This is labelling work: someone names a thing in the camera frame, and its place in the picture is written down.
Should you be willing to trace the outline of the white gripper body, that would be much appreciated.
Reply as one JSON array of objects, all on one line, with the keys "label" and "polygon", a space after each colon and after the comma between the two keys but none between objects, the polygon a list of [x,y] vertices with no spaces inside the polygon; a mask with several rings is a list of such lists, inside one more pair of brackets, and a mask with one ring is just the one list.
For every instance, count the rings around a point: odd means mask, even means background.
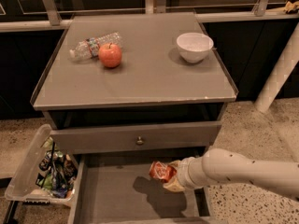
[{"label": "white gripper body", "polygon": [[176,178],[180,186],[184,189],[198,189],[198,186],[192,181],[189,175],[189,165],[194,157],[185,158],[178,162]]}]

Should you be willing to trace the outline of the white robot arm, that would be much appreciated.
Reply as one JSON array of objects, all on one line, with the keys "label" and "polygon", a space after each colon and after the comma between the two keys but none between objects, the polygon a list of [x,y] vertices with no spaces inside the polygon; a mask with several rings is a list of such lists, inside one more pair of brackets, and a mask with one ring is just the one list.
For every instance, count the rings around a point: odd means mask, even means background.
[{"label": "white robot arm", "polygon": [[251,160],[221,148],[175,161],[176,174],[163,187],[172,192],[210,185],[251,184],[299,201],[299,163]]}]

